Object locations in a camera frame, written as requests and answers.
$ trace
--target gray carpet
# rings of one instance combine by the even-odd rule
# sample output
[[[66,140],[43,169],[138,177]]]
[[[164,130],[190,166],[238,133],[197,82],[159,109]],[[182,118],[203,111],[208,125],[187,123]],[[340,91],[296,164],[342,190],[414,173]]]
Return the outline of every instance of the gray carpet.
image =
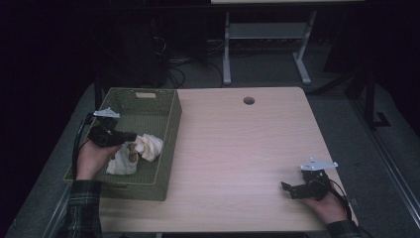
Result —
[[[248,58],[232,58],[231,87],[300,86],[311,91],[328,83],[337,75],[322,72],[328,47],[313,46],[308,49],[305,62],[313,78],[311,86],[299,79],[290,52],[284,48],[276,54],[261,54]],[[221,70],[221,58],[210,59]],[[178,67],[185,75],[185,88],[219,87],[220,72],[214,65],[189,63]],[[168,81],[163,87],[171,88]],[[371,131],[358,116],[354,103],[344,97],[343,83],[323,96],[309,96],[308,100],[324,136],[333,160],[338,162],[338,172],[354,206],[360,225],[374,237],[420,237],[420,231],[384,165],[381,153],[371,138]],[[376,109],[382,111],[392,127],[378,128],[375,134],[381,139],[389,154],[395,159],[407,183],[420,192],[419,167],[420,140],[411,131],[395,109],[389,95],[377,89]],[[56,206],[68,189],[62,181],[70,165],[71,148],[79,122],[86,113],[94,110],[93,88],[86,90],[69,119],[66,129],[52,151],[40,175],[9,230],[7,237],[43,237],[56,227],[52,217],[58,218]],[[126,234],[128,237],[153,237],[152,234]],[[104,234],[120,237],[121,234]],[[310,237],[328,237],[325,233]]]

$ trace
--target person's left hand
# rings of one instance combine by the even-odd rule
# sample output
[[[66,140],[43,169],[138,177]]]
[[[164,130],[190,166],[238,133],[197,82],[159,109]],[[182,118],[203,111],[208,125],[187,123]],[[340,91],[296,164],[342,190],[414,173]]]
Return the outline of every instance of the person's left hand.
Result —
[[[79,151],[76,180],[94,179],[109,158],[120,149],[121,145],[101,148],[92,141],[87,141]]]

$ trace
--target sleeve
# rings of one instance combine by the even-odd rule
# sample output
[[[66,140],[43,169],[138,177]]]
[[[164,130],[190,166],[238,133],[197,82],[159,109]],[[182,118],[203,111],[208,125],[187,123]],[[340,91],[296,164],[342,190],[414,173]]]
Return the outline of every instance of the sleeve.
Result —
[[[362,238],[358,226],[353,220],[337,221],[327,224],[327,230],[332,238]]]
[[[101,182],[76,180],[57,237],[102,237],[99,220]]]

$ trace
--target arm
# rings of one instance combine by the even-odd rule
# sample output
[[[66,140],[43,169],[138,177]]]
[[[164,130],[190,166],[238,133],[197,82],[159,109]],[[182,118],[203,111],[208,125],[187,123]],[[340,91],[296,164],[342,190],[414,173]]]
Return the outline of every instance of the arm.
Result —
[[[100,181],[94,180],[108,158],[121,146],[100,148],[88,141],[82,146],[77,160],[77,175],[67,202],[67,210],[57,237],[100,237]]]
[[[320,201],[313,198],[305,198],[302,201],[326,224],[332,238],[362,238],[356,223],[347,219],[343,205],[331,192]]]

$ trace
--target hand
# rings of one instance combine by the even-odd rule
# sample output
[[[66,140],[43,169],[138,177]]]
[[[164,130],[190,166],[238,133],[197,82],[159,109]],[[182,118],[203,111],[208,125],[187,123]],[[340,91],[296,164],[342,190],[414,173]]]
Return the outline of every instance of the hand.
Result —
[[[331,192],[328,192],[320,201],[317,201],[314,198],[304,198],[302,201],[308,205],[325,224],[347,220],[343,204]]]
[[[121,145],[100,148],[92,141],[87,141],[78,155],[76,180],[94,179],[109,158],[120,149]]]

